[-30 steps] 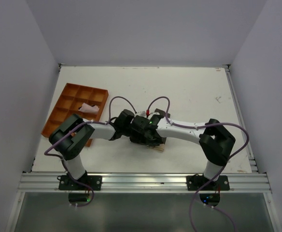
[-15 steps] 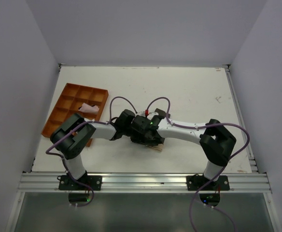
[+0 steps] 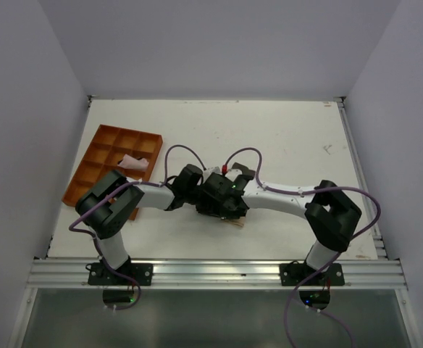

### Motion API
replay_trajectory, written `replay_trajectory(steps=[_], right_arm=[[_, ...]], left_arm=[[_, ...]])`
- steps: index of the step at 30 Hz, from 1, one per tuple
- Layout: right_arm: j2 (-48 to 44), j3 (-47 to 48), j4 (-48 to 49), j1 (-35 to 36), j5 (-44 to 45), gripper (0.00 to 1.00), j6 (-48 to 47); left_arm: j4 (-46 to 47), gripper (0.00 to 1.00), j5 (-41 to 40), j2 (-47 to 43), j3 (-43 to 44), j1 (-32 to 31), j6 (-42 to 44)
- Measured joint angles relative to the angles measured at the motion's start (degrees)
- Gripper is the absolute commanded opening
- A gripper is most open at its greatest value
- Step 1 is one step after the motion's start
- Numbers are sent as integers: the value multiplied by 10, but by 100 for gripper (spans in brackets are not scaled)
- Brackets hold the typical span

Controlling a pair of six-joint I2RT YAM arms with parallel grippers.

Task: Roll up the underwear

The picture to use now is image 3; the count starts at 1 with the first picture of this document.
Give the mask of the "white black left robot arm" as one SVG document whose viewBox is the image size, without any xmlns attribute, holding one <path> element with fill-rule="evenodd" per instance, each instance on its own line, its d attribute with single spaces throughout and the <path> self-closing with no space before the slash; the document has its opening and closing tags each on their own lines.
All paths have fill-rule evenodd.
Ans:
<svg viewBox="0 0 423 348">
<path fill-rule="evenodd" d="M 194 204 L 198 187 L 219 168 L 202 170 L 186 165 L 173 182 L 136 181 L 112 170 L 97 181 L 75 205 L 79 218 L 69 226 L 72 232 L 91 236 L 104 266 L 104 275 L 113 284 L 123 284 L 135 276 L 121 230 L 137 208 L 176 210 Z"/>
</svg>

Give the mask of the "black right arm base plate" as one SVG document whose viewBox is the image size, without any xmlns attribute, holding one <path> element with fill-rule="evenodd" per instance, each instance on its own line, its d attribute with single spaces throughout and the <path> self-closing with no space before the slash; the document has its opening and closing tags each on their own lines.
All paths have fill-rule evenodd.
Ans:
<svg viewBox="0 0 423 348">
<path fill-rule="evenodd" d="M 305 263 L 293 261 L 279 264 L 280 283 L 282 286 L 297 286 L 309 278 L 302 286 L 344 286 L 345 279 L 341 264 L 333 263 L 317 273 Z"/>
</svg>

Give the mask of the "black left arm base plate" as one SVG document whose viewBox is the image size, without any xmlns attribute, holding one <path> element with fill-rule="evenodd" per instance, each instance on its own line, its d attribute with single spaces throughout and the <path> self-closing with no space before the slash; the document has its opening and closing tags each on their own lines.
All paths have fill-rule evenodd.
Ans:
<svg viewBox="0 0 423 348">
<path fill-rule="evenodd" d="M 89 272 L 90 286 L 150 286 L 154 274 L 151 263 L 130 263 L 119 270 L 110 271 L 102 262 L 89 263 L 85 266 Z"/>
</svg>

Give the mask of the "olive underwear with cream waistband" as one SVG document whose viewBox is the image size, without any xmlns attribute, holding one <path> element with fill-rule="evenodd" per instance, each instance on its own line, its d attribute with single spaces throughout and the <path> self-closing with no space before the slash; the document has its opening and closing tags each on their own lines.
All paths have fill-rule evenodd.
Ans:
<svg viewBox="0 0 423 348">
<path fill-rule="evenodd" d="M 238 228 L 242 228 L 245 225 L 246 222 L 246 217 L 238 217 L 238 218 L 227 218 L 227 217 L 222 217 L 221 221 L 224 223 L 228 223 L 230 225 L 233 225 L 235 227 Z"/>
</svg>

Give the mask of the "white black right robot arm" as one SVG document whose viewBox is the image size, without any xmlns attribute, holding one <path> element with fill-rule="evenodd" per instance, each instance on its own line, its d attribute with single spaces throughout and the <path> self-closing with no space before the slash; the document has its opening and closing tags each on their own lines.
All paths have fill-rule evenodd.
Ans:
<svg viewBox="0 0 423 348">
<path fill-rule="evenodd" d="M 347 250 L 362 216 L 360 208 L 336 185 L 323 180 L 318 186 L 284 194 L 286 186 L 270 188 L 256 179 L 256 171 L 234 163 L 226 172 L 209 170 L 198 188 L 196 210 L 202 215 L 237 220 L 250 209 L 288 213 L 305 219 L 316 237 L 302 267 L 306 282 L 319 284 L 328 276 L 327 264 Z"/>
</svg>

